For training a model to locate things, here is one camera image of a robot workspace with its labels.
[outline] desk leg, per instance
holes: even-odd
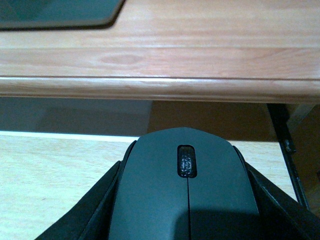
[[[270,113],[276,137],[280,144],[286,167],[288,169],[296,199],[298,203],[309,210],[310,208],[305,195],[305,191],[303,189],[301,180],[299,178],[296,166],[292,158],[292,154],[296,151],[296,148],[287,126],[287,121],[289,119],[288,110],[285,104],[267,104],[267,107]]]

